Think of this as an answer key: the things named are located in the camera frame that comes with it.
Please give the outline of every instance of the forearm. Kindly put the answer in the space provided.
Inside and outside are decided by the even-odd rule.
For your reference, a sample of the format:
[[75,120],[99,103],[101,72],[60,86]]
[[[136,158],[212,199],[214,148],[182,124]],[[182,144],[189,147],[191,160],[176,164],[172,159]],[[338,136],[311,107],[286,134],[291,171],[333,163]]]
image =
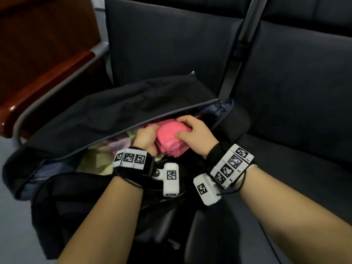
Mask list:
[[352,227],[257,167],[240,195],[295,263],[352,263]]
[[57,263],[126,263],[142,195],[142,189],[114,177]]

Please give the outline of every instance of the hand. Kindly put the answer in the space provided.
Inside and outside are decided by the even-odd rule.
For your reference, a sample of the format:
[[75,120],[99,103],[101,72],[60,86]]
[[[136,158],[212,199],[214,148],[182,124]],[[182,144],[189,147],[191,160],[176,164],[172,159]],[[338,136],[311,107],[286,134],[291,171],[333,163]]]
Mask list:
[[139,129],[133,142],[133,146],[139,147],[147,151],[153,157],[156,157],[158,155],[158,149],[156,148],[154,142],[156,139],[156,130],[158,128],[159,125],[154,124],[148,126],[147,128]]
[[206,158],[210,150],[219,143],[203,121],[190,115],[179,117],[176,120],[192,128],[192,132],[177,132],[175,136],[186,142],[197,154]]

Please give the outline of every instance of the pink fabric bundle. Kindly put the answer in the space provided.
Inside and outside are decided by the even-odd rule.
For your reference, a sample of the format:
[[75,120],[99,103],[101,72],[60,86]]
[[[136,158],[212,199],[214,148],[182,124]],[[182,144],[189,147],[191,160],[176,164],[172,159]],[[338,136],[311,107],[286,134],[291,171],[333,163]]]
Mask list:
[[185,131],[191,132],[185,124],[177,122],[175,119],[168,119],[157,123],[160,128],[156,131],[155,144],[158,150],[163,155],[179,157],[189,149],[189,146],[184,141],[179,140],[175,136],[175,132]]

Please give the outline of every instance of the qr code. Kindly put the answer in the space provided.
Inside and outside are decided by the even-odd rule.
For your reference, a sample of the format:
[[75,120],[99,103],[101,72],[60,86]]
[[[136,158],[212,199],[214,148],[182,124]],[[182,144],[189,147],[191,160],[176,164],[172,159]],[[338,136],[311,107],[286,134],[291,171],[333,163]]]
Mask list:
[[198,185],[197,188],[198,188],[198,191],[201,195],[205,194],[207,192],[207,188],[205,188],[204,183]]
[[176,170],[168,170],[166,173],[166,179],[176,179]]
[[123,161],[125,161],[125,162],[133,162],[133,159],[134,159],[134,154],[125,153]]
[[145,156],[144,155],[136,155],[134,162],[136,164],[144,164]]
[[237,148],[235,153],[237,153],[238,155],[240,155],[243,158],[245,158],[249,154],[246,150],[242,149],[241,147]]
[[115,162],[115,161],[120,161],[123,155],[124,155],[124,153],[119,153],[119,154],[117,154],[116,157],[115,157],[114,162]]
[[235,169],[237,169],[242,162],[243,161],[239,157],[237,157],[236,155],[232,155],[231,158],[227,161],[227,163],[229,163]]
[[220,172],[218,172],[214,177],[220,184],[223,184],[226,181],[226,178]]
[[220,171],[221,171],[222,174],[224,174],[226,177],[230,177],[231,174],[233,173],[233,169],[232,169],[229,165],[227,165],[227,164],[223,165],[222,168],[220,169]]

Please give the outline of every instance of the person's left hand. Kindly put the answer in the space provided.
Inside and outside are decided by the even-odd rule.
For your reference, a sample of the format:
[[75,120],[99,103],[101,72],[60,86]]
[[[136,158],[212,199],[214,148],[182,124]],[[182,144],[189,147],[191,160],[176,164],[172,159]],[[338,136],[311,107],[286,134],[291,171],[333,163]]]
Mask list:
[[153,157],[156,157],[158,155],[158,149],[156,148],[154,142],[156,139],[156,130],[158,128],[158,124],[153,124],[147,128],[139,129],[133,142],[133,146],[139,147],[147,151]]

